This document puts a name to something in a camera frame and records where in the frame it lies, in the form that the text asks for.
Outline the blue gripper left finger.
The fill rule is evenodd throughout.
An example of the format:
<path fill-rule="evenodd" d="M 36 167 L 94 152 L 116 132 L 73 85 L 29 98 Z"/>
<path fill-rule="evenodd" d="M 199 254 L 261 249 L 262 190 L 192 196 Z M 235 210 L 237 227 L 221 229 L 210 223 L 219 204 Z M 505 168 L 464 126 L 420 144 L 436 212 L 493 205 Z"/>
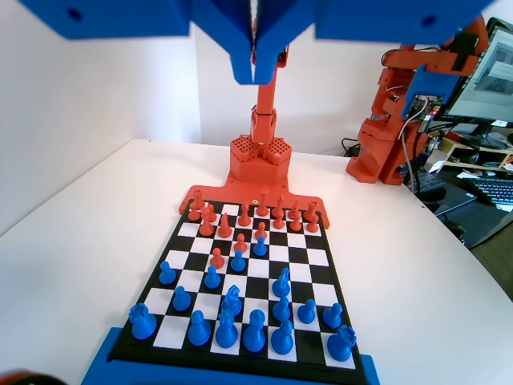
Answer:
<path fill-rule="evenodd" d="M 192 21 L 228 53 L 234 79 L 253 84 L 250 1 L 193 1 Z"/>

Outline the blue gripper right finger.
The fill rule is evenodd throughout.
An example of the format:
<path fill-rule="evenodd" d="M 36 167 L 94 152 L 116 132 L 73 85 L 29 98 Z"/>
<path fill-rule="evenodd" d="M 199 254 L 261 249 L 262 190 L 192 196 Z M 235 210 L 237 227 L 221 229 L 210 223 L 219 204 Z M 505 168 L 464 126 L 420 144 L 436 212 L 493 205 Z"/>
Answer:
<path fill-rule="evenodd" d="M 278 55 L 314 20 L 314 1 L 259 1 L 256 9 L 255 84 L 273 80 Z"/>

